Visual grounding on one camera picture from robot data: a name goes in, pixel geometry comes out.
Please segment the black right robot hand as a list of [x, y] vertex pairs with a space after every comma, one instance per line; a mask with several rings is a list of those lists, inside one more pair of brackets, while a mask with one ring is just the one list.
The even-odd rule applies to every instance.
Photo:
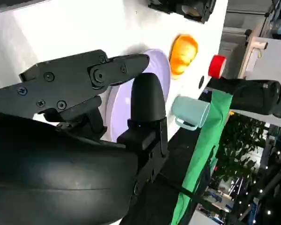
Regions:
[[[169, 154], [149, 63], [95, 50], [37, 63], [0, 88], [0, 225], [109, 225], [128, 213]], [[128, 130], [103, 141], [100, 95], [128, 81]]]

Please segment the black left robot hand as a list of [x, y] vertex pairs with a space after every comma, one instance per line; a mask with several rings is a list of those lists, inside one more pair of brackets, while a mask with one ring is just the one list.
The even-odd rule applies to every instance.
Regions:
[[176, 12], [176, 7], [179, 2], [176, 0], [150, 0], [148, 7], [167, 14]]

